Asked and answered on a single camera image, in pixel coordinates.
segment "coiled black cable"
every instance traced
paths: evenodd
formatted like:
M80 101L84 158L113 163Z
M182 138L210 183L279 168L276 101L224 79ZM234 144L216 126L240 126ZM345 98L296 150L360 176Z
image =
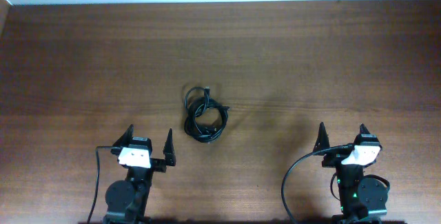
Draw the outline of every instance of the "coiled black cable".
M188 96L194 90L203 90L204 96L195 100L189 107L187 106ZM222 134L228 120L229 107L222 106L213 98L209 97L209 88L194 87L188 91L184 100L185 109L187 110L187 118L184 122L185 133L202 143L215 141ZM196 122L196 117L202 116L209 108L215 108L219 111L222 119L220 127L200 125Z

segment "table surface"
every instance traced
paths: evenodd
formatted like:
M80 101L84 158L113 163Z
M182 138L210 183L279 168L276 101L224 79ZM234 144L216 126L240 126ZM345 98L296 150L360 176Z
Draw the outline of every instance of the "table surface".
M364 123L383 146L366 173L391 182L385 219L441 215L441 0L12 6L0 40L0 222L81 223L94 148L128 126L177 166L155 174L155 218L287 218L280 184L312 151ZM183 131L183 97L231 106L219 140ZM205 121L216 119L215 110ZM295 216L332 216L332 169L306 160L287 183ZM101 154L99 199L126 170Z

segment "white plastic part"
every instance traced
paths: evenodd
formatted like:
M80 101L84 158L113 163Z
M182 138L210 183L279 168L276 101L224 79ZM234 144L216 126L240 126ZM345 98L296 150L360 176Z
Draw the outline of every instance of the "white plastic part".
M118 156L118 163L127 166L151 168L149 150L123 147Z
M342 165L367 165L376 159L379 152L379 146L355 145L351 154L342 161Z

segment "brown wooden tabletop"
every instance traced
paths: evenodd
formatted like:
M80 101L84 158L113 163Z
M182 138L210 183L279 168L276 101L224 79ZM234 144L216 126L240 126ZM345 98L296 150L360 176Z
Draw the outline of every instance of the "brown wooden tabletop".
M146 215L285 219L283 175L321 121L331 145L360 123L379 137L366 172L391 182L385 219L439 223L441 0L12 6L0 73L0 223L84 222L94 148L131 123L159 158L174 131L177 166L154 175ZM183 131L196 85L232 107L211 144ZM340 213L320 162L288 181L299 219ZM101 154L93 221L125 174Z

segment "black cable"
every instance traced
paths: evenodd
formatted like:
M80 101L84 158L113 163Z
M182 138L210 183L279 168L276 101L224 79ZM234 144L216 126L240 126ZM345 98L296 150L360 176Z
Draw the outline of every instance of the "black cable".
M204 96L195 100L189 107L187 106L188 96L194 90L203 90ZM202 143L215 141L222 134L228 120L229 107L222 106L213 98L209 97L209 88L194 87L188 91L184 100L187 118L184 122L185 133ZM202 116L209 108L215 108L219 111L222 119L220 127L200 125L196 122L196 117Z
M90 219L92 218L92 214L94 212L96 198L98 196L98 184L99 184L99 155L98 150L100 149L113 149L113 148L119 148L119 147L113 147L113 146L97 146L95 148L95 154L96 154L96 166L98 168L98 172L96 173L96 183L95 183L95 196L94 196L94 202L92 203L92 208L89 213L87 224L90 224Z
M334 194L334 189L332 188L332 184L334 183L334 179L336 178L337 173L334 173L334 175L332 175L332 179L331 179L331 185L329 186L331 188L331 194L334 196L335 199L340 200L335 194Z
M338 146L335 146L335 147L330 147L330 148L327 148L327 149L311 152L311 153L308 153L308 154L304 155L303 157L299 158L294 164L291 165L291 167L288 169L287 173L283 177L283 181L282 181L282 202L283 202L283 206L285 207L285 210L287 211L288 216L291 219L292 223L297 224L297 221L294 218L294 216L292 215L291 211L289 210L287 202L285 200L285 183L286 183L286 180L287 180L288 176L291 174L291 171L295 168L296 165L298 165L300 162L302 162L304 159L306 159L306 158L308 158L310 156L317 155L317 154L319 154L321 152L329 152L329 151L336 150L336 149L350 148L351 146L352 145L338 145Z

